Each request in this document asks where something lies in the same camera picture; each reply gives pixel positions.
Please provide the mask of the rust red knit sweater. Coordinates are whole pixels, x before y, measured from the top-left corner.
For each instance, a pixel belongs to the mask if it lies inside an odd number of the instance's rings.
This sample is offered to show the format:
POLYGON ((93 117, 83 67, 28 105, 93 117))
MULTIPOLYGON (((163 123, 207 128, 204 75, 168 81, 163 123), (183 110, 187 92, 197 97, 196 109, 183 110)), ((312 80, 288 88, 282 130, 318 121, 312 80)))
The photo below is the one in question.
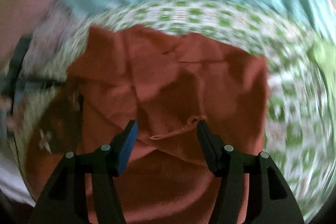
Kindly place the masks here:
POLYGON ((35 197, 65 152, 93 152, 133 119, 138 137, 126 171, 115 181, 126 221, 207 223, 220 181, 207 168, 197 121, 205 119, 240 152, 263 148, 263 56, 197 33, 93 26, 67 76, 68 86, 29 143, 26 177, 35 197))

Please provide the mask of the green white patterned bedsheet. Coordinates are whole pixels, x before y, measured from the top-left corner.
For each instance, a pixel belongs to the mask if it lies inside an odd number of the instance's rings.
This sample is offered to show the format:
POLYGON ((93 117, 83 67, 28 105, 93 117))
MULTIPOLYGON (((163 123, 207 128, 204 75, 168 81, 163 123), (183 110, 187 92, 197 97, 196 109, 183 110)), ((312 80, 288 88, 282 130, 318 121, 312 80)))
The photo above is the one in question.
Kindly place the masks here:
MULTIPOLYGON (((83 25, 83 50, 74 61, 84 54, 91 27, 118 32, 136 25, 172 36, 201 34, 266 58, 268 99, 261 151, 269 152, 304 221, 310 222, 335 187, 335 46, 293 19, 251 6, 205 0, 150 1, 89 16, 83 25)), ((64 80, 47 76, 55 80, 50 90, 27 94, 18 136, 22 173, 33 198, 40 195, 35 197, 27 182, 29 143, 35 126, 68 86, 67 70, 64 80)))

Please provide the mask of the pastel floral pillow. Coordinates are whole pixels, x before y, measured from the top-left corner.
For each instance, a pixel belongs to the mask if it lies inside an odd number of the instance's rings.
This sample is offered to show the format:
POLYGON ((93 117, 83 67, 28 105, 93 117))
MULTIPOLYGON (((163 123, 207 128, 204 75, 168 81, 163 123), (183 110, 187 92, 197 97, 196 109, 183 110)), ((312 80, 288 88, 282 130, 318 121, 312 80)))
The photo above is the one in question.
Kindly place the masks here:
POLYGON ((64 80, 68 66, 83 50, 87 18, 85 12, 73 12, 60 3, 53 5, 33 32, 23 74, 64 80))

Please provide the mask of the pink quilted blanket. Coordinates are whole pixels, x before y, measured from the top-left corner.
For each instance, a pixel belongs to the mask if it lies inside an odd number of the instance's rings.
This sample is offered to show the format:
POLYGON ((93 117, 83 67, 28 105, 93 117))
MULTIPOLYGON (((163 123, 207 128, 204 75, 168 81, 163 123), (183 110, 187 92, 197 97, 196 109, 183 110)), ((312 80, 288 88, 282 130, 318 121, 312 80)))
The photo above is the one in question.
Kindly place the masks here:
POLYGON ((20 37, 33 32, 55 0, 11 0, 1 5, 1 61, 9 59, 20 37))

